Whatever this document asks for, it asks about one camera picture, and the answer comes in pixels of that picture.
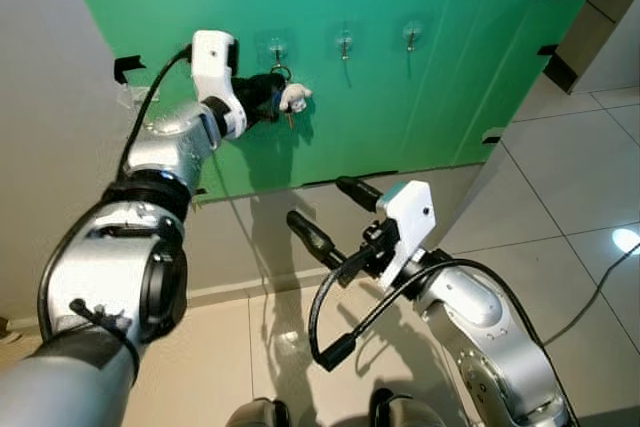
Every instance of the key ring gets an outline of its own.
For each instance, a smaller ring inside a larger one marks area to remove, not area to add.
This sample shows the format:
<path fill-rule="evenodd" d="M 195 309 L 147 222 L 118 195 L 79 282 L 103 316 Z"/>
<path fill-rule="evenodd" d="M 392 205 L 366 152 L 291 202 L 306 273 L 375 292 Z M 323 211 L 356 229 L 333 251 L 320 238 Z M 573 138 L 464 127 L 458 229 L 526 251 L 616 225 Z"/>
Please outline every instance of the key ring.
<path fill-rule="evenodd" d="M 286 65 L 282 65 L 280 63 L 274 65 L 273 67 L 271 67 L 271 73 L 275 73 L 278 70 L 284 70 L 287 73 L 287 76 L 285 78 L 285 80 L 287 82 L 289 82 L 291 80 L 292 74 L 291 74 L 291 70 L 289 70 L 289 67 L 287 67 Z"/>
<path fill-rule="evenodd" d="M 273 67 L 271 67 L 271 73 L 273 74 L 278 70 L 284 70 L 287 73 L 287 77 L 285 80 L 289 82 L 291 80 L 291 77 L 293 77 L 293 74 L 291 73 L 289 67 L 287 67 L 280 61 L 280 52 L 282 52 L 282 50 L 280 48 L 275 48 L 273 49 L 273 52 L 276 54 L 276 63 Z"/>

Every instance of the keychain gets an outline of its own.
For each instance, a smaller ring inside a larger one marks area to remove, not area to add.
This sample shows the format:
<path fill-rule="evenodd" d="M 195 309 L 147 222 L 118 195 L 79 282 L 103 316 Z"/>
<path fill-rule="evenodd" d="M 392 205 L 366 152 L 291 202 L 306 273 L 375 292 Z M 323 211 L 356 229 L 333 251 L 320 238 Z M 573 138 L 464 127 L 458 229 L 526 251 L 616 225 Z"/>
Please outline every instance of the keychain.
<path fill-rule="evenodd" d="M 302 84 L 290 83 L 293 74 L 289 67 L 284 65 L 281 61 L 282 49 L 280 47 L 276 47 L 273 49 L 273 52 L 276 56 L 276 63 L 271 67 L 271 73 L 273 74 L 277 71 L 286 72 L 285 81 L 287 82 L 282 93 L 274 95 L 273 104 L 278 105 L 280 111 L 285 113 L 289 120 L 289 128 L 293 130 L 293 114 L 302 112 L 307 108 L 307 102 L 305 99 L 311 97 L 313 92 Z"/>

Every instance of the plush keychain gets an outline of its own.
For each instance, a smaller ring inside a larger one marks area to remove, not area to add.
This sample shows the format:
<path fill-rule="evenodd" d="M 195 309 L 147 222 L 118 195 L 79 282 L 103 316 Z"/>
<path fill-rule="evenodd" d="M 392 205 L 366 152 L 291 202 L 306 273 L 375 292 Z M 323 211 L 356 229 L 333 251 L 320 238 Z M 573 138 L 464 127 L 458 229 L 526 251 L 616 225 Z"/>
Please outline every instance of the plush keychain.
<path fill-rule="evenodd" d="M 280 98 L 280 111 L 297 114 L 307 108 L 305 99 L 311 97 L 313 92 L 302 84 L 288 84 L 282 91 Z"/>

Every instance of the green wall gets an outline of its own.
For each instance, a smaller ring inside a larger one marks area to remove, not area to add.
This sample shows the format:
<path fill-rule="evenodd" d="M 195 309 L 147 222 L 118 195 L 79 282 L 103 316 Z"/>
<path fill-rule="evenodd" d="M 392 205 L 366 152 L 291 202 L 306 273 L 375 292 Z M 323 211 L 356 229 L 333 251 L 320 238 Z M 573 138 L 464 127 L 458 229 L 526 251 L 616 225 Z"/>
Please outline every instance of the green wall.
<path fill-rule="evenodd" d="M 270 39 L 288 48 L 294 80 L 314 90 L 295 116 L 258 125 L 206 166 L 201 200 L 299 186 L 342 174 L 483 162 L 482 135 L 504 127 L 544 67 L 540 46 L 559 43 L 584 0 L 86 0 L 116 57 L 148 85 L 198 29 L 240 39 L 240 75 L 268 70 Z M 423 28 L 408 54 L 403 27 Z M 353 36 L 343 62 L 336 38 Z M 194 98 L 181 65 L 151 115 Z M 222 173 L 224 184 L 218 173 Z"/>

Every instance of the tiled floor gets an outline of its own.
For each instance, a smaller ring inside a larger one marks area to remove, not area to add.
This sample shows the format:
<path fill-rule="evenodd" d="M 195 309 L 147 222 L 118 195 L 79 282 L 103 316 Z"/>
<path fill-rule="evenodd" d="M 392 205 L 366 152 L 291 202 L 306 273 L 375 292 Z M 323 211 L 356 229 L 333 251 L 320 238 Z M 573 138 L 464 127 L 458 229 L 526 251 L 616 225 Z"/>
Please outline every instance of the tiled floor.
<path fill-rule="evenodd" d="M 621 255 L 611 240 L 615 228 L 640 231 L 639 131 L 638 89 L 568 97 L 542 77 L 441 247 L 494 268 L 549 337 Z M 613 272 L 575 328 L 549 347 L 583 427 L 638 425 L 639 292 L 640 256 L 634 256 Z M 448 380 L 450 361 L 441 360 L 441 347 L 407 302 L 391 308 L 357 355 L 328 374 L 311 362 L 305 334 L 313 293 L 190 311 L 147 354 L 125 426 L 223 425 L 237 406 L 259 396 L 287 401 L 296 425 L 366 425 L 370 392 L 382 384 L 428 400 L 450 427 L 465 425 Z M 333 293 L 321 318 L 321 344 L 379 296 L 370 281 Z M 0 364 L 33 345 L 0 348 Z"/>

